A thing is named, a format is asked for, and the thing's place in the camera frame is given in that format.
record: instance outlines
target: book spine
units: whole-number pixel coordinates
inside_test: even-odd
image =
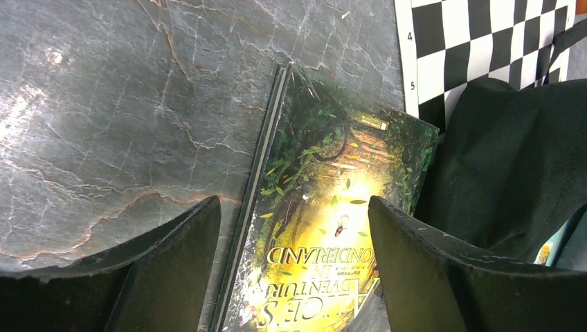
[[[277,123],[282,114],[283,97],[287,89],[287,82],[291,76],[291,71],[292,63],[281,65],[273,83],[267,113],[265,114],[257,151],[253,159],[251,177],[246,186],[244,200],[235,228],[235,237],[228,256],[228,263],[222,280],[211,331],[220,332],[222,330],[224,316],[228,308],[228,300],[232,295],[231,288],[236,278],[235,271],[238,268],[243,251],[243,240],[251,223],[261,177],[267,164],[269,152],[271,151]]]

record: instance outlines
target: illustrated book cover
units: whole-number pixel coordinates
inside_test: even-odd
[[[413,213],[437,137],[317,71],[281,66],[214,331],[390,331],[368,201]]]

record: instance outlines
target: stone countertop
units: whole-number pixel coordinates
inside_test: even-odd
[[[278,63],[403,109],[392,0],[7,0],[0,268],[67,265],[203,198],[208,330]]]

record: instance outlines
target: orange object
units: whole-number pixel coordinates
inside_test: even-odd
[[[577,0],[576,15],[587,14],[587,0]]]

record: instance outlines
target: checkered board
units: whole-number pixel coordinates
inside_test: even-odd
[[[552,37],[573,25],[576,0],[395,0],[406,110],[444,133],[467,82],[542,85]],[[566,79],[568,50],[549,82]]]

